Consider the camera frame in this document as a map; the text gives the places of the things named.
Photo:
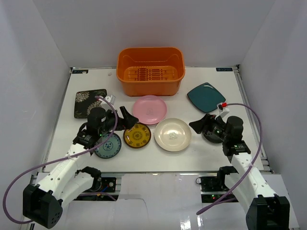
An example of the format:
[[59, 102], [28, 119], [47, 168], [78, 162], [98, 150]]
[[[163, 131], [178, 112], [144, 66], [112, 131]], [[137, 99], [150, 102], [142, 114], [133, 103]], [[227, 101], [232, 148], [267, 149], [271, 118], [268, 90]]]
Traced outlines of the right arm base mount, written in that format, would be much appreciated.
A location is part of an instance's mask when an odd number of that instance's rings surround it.
[[213, 203], [229, 190], [218, 183], [217, 176], [198, 177], [195, 183], [200, 186], [202, 203]]

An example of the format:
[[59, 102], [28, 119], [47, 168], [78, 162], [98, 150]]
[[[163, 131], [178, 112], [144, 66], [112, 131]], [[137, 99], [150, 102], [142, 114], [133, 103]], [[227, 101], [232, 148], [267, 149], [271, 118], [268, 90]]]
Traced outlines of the blue patterned round plate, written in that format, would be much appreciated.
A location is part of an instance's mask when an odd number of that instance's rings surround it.
[[98, 140], [96, 145], [103, 142], [104, 144], [100, 147], [96, 148], [94, 153], [96, 156], [102, 159], [110, 159], [116, 156], [121, 150], [122, 142], [120, 137], [114, 133], [108, 141], [106, 141], [107, 137], [110, 135], [110, 132], [105, 133]]

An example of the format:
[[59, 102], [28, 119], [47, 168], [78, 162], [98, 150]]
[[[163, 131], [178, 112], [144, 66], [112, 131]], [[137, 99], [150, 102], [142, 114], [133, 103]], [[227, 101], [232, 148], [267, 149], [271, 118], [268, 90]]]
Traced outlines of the yellow patterned round plate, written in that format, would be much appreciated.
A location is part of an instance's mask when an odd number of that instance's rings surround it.
[[152, 134], [149, 127], [143, 123], [136, 123], [131, 129], [123, 133], [124, 142], [131, 148], [145, 147], [151, 140]]

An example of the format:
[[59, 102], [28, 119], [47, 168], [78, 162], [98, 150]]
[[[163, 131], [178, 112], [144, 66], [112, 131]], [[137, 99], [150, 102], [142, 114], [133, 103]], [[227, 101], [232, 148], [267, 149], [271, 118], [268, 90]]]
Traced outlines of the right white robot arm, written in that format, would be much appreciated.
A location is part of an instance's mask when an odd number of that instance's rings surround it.
[[290, 203], [269, 186], [253, 164], [250, 149], [243, 140], [243, 120], [237, 116], [221, 117], [206, 114], [189, 126], [211, 143], [221, 143], [231, 166], [217, 173], [217, 187], [232, 193], [246, 214], [249, 230], [287, 230]]

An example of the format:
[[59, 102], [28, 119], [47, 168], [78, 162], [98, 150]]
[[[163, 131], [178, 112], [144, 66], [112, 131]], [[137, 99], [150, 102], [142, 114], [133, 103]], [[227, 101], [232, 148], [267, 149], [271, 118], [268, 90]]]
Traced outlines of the black floral rectangular plate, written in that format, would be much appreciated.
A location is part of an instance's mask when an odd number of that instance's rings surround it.
[[74, 104], [74, 118], [86, 119], [93, 108], [100, 107], [101, 102], [96, 99], [96, 96], [105, 98], [107, 96], [106, 89], [77, 92]]

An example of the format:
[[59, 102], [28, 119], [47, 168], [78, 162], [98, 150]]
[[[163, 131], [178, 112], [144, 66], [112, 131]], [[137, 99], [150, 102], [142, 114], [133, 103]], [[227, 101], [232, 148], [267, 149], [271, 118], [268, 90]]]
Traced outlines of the blue table label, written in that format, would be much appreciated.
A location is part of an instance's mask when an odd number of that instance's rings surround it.
[[217, 72], [231, 72], [233, 71], [232, 68], [216, 68]]
[[88, 70], [87, 69], [73, 69], [72, 74], [87, 74]]

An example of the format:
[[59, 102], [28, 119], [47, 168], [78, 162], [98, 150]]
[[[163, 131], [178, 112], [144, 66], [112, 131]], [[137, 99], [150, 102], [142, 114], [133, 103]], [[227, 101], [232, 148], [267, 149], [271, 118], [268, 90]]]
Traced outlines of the right blue table label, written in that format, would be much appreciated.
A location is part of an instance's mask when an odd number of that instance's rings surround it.
[[232, 68], [216, 68], [217, 72], [231, 72], [233, 71]]

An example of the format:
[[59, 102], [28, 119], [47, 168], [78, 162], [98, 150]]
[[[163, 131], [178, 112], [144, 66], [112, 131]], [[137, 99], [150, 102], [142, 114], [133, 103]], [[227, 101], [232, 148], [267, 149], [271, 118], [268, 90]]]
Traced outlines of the teal square plate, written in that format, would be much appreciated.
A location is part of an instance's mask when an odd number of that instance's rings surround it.
[[224, 103], [225, 97], [208, 82], [203, 83], [187, 93], [190, 102], [200, 111], [210, 113], [217, 104]]

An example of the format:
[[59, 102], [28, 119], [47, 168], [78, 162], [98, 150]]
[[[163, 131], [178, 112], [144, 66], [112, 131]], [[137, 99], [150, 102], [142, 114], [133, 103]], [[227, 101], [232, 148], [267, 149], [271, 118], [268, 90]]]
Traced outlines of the pink round plate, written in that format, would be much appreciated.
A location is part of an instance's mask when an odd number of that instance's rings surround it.
[[155, 125], [165, 118], [167, 105], [160, 97], [147, 95], [134, 103], [132, 113], [140, 123]]

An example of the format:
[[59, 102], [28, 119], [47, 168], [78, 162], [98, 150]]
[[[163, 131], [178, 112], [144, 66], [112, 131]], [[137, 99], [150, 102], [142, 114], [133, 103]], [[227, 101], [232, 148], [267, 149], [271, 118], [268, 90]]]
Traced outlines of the black round plate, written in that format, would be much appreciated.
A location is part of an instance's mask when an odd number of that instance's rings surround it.
[[219, 137], [217, 137], [216, 135], [213, 135], [213, 134], [203, 134], [203, 137], [209, 141], [210, 143], [213, 143], [213, 144], [220, 144], [222, 143], [222, 141], [220, 140]]

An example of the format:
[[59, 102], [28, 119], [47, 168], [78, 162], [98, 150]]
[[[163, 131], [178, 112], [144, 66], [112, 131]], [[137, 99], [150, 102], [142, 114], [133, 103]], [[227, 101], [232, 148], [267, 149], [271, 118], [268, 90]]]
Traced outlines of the orange plastic bin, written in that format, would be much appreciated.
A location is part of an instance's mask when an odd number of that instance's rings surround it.
[[130, 97], [173, 96], [184, 76], [184, 57], [175, 47], [126, 48], [118, 55], [117, 78]]

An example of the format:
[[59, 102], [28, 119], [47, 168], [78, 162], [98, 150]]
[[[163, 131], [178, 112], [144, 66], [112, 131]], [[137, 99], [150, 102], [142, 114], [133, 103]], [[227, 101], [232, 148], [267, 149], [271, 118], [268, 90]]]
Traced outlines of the cream round plate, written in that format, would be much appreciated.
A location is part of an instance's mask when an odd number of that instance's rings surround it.
[[177, 118], [167, 118], [159, 122], [154, 131], [156, 143], [166, 151], [178, 152], [186, 149], [191, 142], [190, 127]]

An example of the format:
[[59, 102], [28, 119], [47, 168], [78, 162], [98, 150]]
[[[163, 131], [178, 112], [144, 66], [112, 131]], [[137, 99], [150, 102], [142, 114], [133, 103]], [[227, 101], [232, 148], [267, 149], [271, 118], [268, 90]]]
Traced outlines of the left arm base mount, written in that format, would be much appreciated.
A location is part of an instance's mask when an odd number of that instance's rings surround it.
[[95, 192], [113, 193], [116, 191], [116, 177], [101, 177], [94, 185]]

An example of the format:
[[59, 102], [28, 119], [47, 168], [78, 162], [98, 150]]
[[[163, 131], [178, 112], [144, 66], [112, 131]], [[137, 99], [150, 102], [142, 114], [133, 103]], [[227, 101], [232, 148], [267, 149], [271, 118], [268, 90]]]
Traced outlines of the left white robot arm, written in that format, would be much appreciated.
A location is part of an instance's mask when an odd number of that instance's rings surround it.
[[23, 215], [47, 229], [59, 221], [63, 208], [86, 190], [97, 191], [101, 187], [101, 172], [84, 166], [97, 149], [97, 143], [104, 134], [110, 137], [113, 131], [132, 128], [138, 118], [132, 116], [124, 106], [120, 107], [122, 117], [116, 110], [93, 108], [72, 141], [72, 145], [49, 174], [28, 185], [23, 191]]

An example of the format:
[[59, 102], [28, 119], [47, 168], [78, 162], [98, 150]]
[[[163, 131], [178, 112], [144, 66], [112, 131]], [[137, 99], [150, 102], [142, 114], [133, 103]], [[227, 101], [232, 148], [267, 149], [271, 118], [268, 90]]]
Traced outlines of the left blue table label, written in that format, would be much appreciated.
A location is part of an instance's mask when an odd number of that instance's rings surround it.
[[73, 69], [72, 74], [87, 74], [88, 70], [87, 69]]

